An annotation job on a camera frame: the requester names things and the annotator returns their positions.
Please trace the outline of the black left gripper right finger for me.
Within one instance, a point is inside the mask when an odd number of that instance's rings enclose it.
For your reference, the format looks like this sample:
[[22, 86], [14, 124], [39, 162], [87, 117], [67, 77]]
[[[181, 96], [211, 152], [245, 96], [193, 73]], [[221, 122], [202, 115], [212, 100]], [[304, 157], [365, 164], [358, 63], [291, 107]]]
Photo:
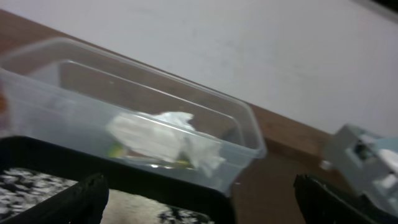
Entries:
[[295, 198], [306, 224], [397, 224], [397, 217], [313, 175], [299, 174]]

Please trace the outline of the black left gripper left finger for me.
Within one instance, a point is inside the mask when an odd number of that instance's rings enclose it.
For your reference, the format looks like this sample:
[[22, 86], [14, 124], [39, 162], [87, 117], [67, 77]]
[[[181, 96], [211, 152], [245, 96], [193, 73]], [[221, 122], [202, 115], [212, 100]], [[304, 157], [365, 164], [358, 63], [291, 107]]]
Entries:
[[1, 223], [100, 224], [108, 196], [105, 176], [93, 174], [28, 210], [1, 220]]

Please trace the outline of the light blue bowl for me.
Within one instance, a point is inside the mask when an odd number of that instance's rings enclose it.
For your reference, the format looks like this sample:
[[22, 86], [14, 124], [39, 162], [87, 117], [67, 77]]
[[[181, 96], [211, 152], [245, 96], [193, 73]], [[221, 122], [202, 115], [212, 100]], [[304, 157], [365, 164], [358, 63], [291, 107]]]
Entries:
[[376, 139], [373, 143], [373, 148], [377, 150], [387, 149], [392, 152], [397, 152], [398, 139], [397, 138], [382, 138]]

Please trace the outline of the white napkin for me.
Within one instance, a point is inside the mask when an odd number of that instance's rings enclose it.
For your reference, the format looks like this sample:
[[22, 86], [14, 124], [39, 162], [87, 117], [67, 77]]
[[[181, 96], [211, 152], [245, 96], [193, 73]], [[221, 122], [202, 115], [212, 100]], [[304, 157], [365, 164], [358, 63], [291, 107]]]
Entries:
[[193, 114], [181, 111], [120, 113], [107, 125], [117, 140], [108, 156], [155, 168], [199, 169], [212, 177], [225, 161], [220, 155], [221, 144], [209, 134], [195, 135], [189, 123], [193, 118]]

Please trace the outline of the rice pile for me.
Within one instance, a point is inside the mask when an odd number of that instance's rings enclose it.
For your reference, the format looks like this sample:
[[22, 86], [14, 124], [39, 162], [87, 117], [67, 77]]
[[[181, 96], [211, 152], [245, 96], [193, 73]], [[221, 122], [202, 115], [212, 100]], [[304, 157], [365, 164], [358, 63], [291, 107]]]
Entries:
[[[23, 168], [1, 172], [1, 220], [14, 217], [76, 184]], [[171, 207], [141, 195], [111, 189], [101, 224], [214, 224], [202, 213]]]

